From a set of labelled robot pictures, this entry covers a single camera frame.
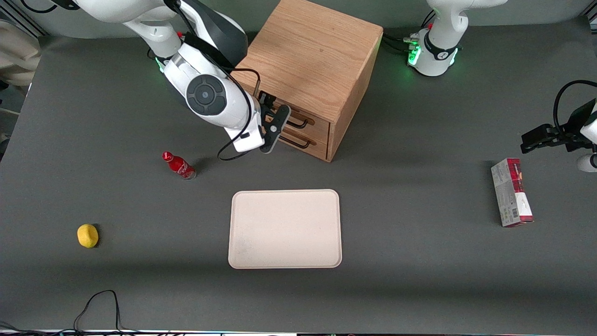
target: drawer handle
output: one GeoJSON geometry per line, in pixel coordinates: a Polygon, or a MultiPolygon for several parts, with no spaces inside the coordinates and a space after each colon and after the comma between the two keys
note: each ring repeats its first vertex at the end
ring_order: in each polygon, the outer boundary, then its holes
{"type": "Polygon", "coordinates": [[[306,149],[306,148],[307,148],[307,147],[309,147],[309,145],[311,144],[311,140],[307,140],[307,143],[306,143],[306,144],[304,144],[304,145],[301,145],[300,143],[298,143],[298,142],[294,142],[294,141],[290,140],[289,138],[286,138],[286,137],[284,137],[284,136],[281,136],[281,135],[280,135],[280,139],[282,139],[282,140],[284,140],[284,141],[286,141],[286,142],[290,143],[291,145],[294,145],[294,146],[296,146],[296,147],[299,147],[300,149],[306,149]]]}
{"type": "Polygon", "coordinates": [[[305,126],[307,126],[307,124],[308,124],[308,123],[309,123],[309,121],[308,121],[307,119],[305,119],[305,121],[303,121],[303,123],[302,123],[302,124],[300,124],[300,125],[299,125],[299,124],[296,124],[296,123],[293,123],[293,122],[292,122],[292,121],[290,121],[290,120],[288,120],[288,121],[286,122],[286,124],[287,124],[287,125],[290,125],[290,126],[294,127],[295,129],[299,129],[299,130],[301,130],[301,129],[305,128],[305,126]]]}

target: wood grain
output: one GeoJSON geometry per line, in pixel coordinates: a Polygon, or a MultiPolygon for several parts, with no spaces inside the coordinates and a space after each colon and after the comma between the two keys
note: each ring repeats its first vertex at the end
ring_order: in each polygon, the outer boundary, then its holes
{"type": "MultiPolygon", "coordinates": [[[[380,26],[309,1],[281,0],[238,67],[259,71],[260,90],[276,96],[276,106],[309,118],[304,129],[287,125],[283,133],[311,140],[301,150],[331,162],[369,85],[382,34],[380,26]]],[[[253,91],[253,74],[233,76],[253,91]]]]}
{"type": "Polygon", "coordinates": [[[353,86],[352,92],[343,106],[338,122],[332,124],[330,127],[327,160],[329,162],[331,162],[332,158],[336,154],[338,146],[340,146],[340,142],[344,138],[344,134],[346,134],[348,125],[350,124],[350,121],[352,121],[352,117],[355,116],[355,112],[358,109],[359,104],[361,103],[361,100],[363,99],[363,96],[367,91],[367,88],[369,87],[369,80],[371,79],[371,73],[373,72],[373,66],[375,65],[375,60],[377,58],[377,50],[379,48],[380,43],[381,37],[378,41],[376,49],[371,50],[371,55],[367,63],[364,64],[363,68],[361,69],[359,80],[357,80],[356,84],[353,86]]]}
{"type": "MultiPolygon", "coordinates": [[[[281,0],[239,68],[261,73],[261,89],[336,123],[380,26],[305,0],[281,0]]],[[[249,73],[235,73],[248,86],[249,73]]]]}

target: lemon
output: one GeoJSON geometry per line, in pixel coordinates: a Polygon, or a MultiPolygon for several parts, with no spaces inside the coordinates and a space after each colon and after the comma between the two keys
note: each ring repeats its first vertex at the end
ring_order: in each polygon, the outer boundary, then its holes
{"type": "Polygon", "coordinates": [[[96,227],[91,224],[83,224],[80,226],[76,231],[76,236],[79,239],[79,244],[88,249],[95,246],[99,239],[96,227]]]}

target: coca-cola bottle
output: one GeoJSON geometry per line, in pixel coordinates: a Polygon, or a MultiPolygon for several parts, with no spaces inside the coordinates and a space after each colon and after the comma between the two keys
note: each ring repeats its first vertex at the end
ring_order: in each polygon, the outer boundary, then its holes
{"type": "Polygon", "coordinates": [[[172,155],[170,152],[164,152],[162,158],[168,163],[170,169],[176,174],[182,176],[183,179],[189,181],[197,176],[195,169],[188,164],[183,158],[172,155]]]}

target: red and white box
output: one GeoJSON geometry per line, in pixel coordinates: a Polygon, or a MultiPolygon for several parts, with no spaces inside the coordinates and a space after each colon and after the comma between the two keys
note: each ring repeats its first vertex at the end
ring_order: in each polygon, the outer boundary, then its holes
{"type": "Polygon", "coordinates": [[[501,226],[513,228],[533,222],[533,213],[522,187],[521,161],[507,158],[491,168],[500,207],[501,226]]]}

